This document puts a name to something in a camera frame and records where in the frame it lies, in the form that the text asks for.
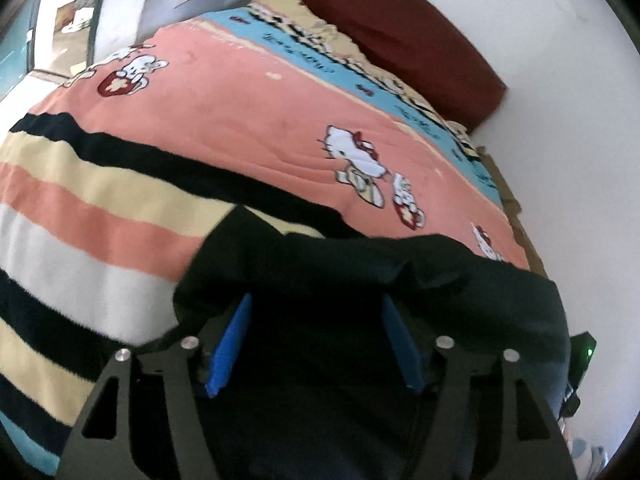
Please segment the dark red headboard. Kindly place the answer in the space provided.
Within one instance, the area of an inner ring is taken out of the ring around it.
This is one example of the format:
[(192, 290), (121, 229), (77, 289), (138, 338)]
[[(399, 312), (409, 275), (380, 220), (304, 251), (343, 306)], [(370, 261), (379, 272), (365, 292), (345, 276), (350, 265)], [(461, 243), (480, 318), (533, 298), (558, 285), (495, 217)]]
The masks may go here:
[(447, 120), (473, 132), (506, 95), (483, 55), (427, 0), (302, 0)]

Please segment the pink Hello Kitty blanket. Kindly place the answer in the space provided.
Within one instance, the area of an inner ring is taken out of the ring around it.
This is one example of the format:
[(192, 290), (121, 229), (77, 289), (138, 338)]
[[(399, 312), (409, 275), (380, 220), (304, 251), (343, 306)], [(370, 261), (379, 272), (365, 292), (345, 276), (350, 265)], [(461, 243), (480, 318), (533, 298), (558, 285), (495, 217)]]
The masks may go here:
[(236, 205), (283, 233), (442, 234), (526, 266), (469, 139), (302, 0), (161, 28), (1, 142), (1, 468), (52, 478), (105, 361)]

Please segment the black padded jacket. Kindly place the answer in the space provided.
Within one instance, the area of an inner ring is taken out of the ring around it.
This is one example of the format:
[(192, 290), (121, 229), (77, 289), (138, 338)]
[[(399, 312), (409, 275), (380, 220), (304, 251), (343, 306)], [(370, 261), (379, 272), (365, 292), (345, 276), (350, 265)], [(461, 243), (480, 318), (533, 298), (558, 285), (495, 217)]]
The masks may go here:
[(441, 235), (324, 240), (235, 208), (174, 293), (183, 333), (249, 296), (228, 384), (201, 422), (225, 479), (405, 479), (418, 399), (384, 326), (391, 301), (420, 348), (446, 335), (477, 353), (514, 349), (558, 418), (570, 360), (552, 281)]

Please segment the brown cardboard strip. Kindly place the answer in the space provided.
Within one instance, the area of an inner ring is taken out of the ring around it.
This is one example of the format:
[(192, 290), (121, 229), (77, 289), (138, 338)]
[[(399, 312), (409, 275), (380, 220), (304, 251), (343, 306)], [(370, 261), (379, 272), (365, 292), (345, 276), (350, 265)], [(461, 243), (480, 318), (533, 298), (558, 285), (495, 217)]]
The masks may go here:
[(480, 156), (480, 161), (489, 172), (491, 179), (497, 187), (504, 213), (506, 214), (506, 218), (508, 218), (513, 231), (514, 240), (524, 250), (529, 270), (543, 278), (548, 278), (548, 274), (544, 268), (544, 263), (542, 262), (540, 255), (538, 255), (538, 252), (536, 251), (520, 220), (520, 214), (522, 212), (520, 202), (516, 199), (510, 189), (510, 186), (506, 183), (506, 179), (503, 177), (494, 159), (488, 154), (486, 148), (484, 146), (479, 146), (476, 151), (478, 156)]

